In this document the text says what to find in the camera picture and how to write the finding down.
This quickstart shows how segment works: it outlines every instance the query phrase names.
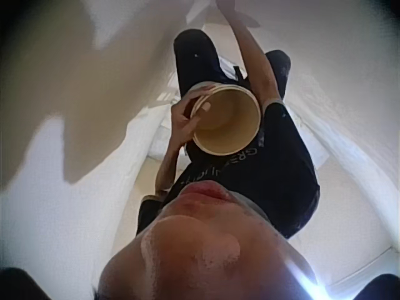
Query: paper cup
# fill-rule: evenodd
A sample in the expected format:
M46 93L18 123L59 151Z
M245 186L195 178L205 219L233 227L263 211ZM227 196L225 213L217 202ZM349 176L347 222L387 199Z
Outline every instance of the paper cup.
M216 87L211 95L200 97L191 117L206 102L211 104L194 133L193 140L204 152L225 156L244 149L258 133L261 110L256 97L247 89L233 84L202 82L192 89L208 84Z

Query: black t-shirt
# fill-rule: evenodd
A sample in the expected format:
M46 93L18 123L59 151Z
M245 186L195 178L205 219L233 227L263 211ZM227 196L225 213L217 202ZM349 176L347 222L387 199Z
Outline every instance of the black t-shirt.
M267 107L259 134L236 154L216 157L194 147L194 144L188 147L192 163L165 201L142 204L138 232L184 186L203 180L216 181L254 201L285 238L297 233L310 220L318 205L319 185L308 150L282 104Z

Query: person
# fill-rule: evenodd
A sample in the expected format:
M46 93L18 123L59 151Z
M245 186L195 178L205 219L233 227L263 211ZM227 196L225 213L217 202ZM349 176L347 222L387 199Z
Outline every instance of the person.
M137 236L102 272L99 299L312 299L308 262L288 243L319 200L311 157L283 103L289 57L266 55L240 21L234 1L218 8L232 27L248 78L229 79L210 38L182 32L174 42L182 99L172 109L172 134L157 174L157 199L146 199ZM192 141L206 103L194 101L211 81L250 89L263 113L259 134L239 153L214 157ZM179 150L191 164L175 182Z

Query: mouth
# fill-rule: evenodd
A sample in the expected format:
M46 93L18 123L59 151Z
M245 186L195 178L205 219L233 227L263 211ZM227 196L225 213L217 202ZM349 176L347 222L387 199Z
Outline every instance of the mouth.
M194 182L187 185L183 188L179 196L186 194L200 194L229 203L237 202L225 187L211 180Z

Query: black pants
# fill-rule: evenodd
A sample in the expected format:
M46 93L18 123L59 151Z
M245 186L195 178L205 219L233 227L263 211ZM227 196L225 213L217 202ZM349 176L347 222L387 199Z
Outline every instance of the black pants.
M237 84L251 90L248 78L243 80L233 80L228 78L221 66L217 50L207 34L198 29L188 29L183 31L174 42L174 52L176 57L177 77L179 90L183 97L195 84L204 81L214 81L216 83ZM283 99L288 83L288 75L291 68L289 56L281 50L274 50L266 53L272 66L279 94ZM194 103L186 108L185 115L189 117ZM186 145L186 151L192 162L198 159L215 160L216 157L204 153L194 142Z

